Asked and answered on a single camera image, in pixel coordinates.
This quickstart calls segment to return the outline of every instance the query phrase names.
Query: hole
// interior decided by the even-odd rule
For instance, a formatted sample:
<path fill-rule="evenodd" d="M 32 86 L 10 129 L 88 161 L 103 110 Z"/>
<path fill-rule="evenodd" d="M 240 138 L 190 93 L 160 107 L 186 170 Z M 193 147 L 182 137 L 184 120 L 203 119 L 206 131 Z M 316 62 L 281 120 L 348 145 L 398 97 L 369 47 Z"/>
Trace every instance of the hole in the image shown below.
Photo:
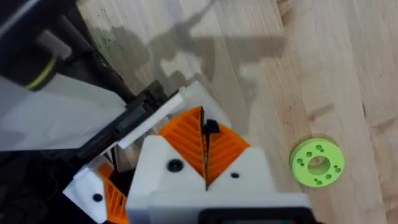
<path fill-rule="evenodd" d="M 328 172 L 330 168 L 330 161 L 324 156 L 317 156 L 308 163 L 308 171 L 313 175 L 322 175 Z"/>
<path fill-rule="evenodd" d="M 100 201 L 102 201 L 103 198 L 104 198 L 104 197 L 102 197 L 102 195 L 101 195 L 101 194 L 98 194 L 98 193 L 96 193 L 96 194 L 93 195 L 93 200 L 94 200 L 95 202 L 100 202 Z"/>
<path fill-rule="evenodd" d="M 172 159 L 167 164 L 170 172 L 180 172 L 184 168 L 184 163 L 180 159 Z"/>
<path fill-rule="evenodd" d="M 237 178 L 239 178 L 239 174 L 237 172 L 233 172 L 233 173 L 231 173 L 231 177 L 234 179 L 237 179 Z"/>

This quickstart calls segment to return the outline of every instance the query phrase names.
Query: green stripe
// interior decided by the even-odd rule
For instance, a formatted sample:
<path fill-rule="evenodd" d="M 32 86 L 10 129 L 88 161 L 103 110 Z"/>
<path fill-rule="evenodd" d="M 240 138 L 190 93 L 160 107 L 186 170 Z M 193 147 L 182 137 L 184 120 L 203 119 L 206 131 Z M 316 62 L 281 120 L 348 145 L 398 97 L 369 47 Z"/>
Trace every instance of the green stripe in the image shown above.
<path fill-rule="evenodd" d="M 33 80 L 30 84 L 28 84 L 26 86 L 26 88 L 31 90 L 31 89 L 34 89 L 35 87 L 37 87 L 38 85 L 40 85 L 42 83 L 42 81 L 45 80 L 47 75 L 49 75 L 51 73 L 56 61 L 57 61 L 57 56 L 55 54 L 53 54 L 50 62 L 43 69 L 42 73 L 38 77 L 36 77 L 36 79 Z"/>

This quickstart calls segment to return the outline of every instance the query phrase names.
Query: black screw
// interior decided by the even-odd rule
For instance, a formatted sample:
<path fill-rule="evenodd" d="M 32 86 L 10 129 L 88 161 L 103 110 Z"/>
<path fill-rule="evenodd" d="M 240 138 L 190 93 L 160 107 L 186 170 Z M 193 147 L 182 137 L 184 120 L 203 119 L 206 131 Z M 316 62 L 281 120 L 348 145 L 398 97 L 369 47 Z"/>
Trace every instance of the black screw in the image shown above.
<path fill-rule="evenodd" d="M 184 163 L 180 159 L 172 159 L 167 164 L 170 172 L 180 172 L 184 168 Z"/>
<path fill-rule="evenodd" d="M 102 195 L 100 195 L 100 194 L 94 194 L 93 195 L 93 200 L 95 201 L 95 202 L 100 202 L 100 201 L 102 201 L 102 199 L 103 199 L 104 197 L 102 197 Z"/>
<path fill-rule="evenodd" d="M 231 173 L 231 177 L 234 179 L 237 179 L 237 178 L 239 178 L 239 174 L 236 172 L 233 172 L 233 173 Z"/>

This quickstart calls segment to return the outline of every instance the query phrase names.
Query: wooden table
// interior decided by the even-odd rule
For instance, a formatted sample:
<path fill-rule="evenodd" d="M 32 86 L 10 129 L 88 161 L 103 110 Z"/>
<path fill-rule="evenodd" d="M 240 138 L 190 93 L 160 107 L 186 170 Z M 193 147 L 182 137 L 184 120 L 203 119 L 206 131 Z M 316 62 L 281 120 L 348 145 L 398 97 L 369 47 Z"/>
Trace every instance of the wooden table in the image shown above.
<path fill-rule="evenodd" d="M 298 0 L 85 0 L 100 51 L 134 92 L 199 80 L 233 129 L 264 148 L 277 187 L 305 192 L 327 224 L 398 223 L 398 3 Z M 324 134 L 346 169 L 299 185 L 289 154 Z"/>

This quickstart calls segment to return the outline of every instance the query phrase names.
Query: green 3d printed washer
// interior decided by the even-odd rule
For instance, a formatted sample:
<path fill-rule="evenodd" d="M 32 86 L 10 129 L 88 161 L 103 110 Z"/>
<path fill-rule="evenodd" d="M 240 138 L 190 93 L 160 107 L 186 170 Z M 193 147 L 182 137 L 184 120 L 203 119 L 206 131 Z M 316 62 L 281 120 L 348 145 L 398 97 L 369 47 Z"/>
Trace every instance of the green 3d printed washer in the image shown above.
<path fill-rule="evenodd" d="M 340 148 L 323 138 L 301 142 L 289 160 L 294 177 L 309 187 L 324 187 L 336 181 L 344 170 L 344 155 Z"/>

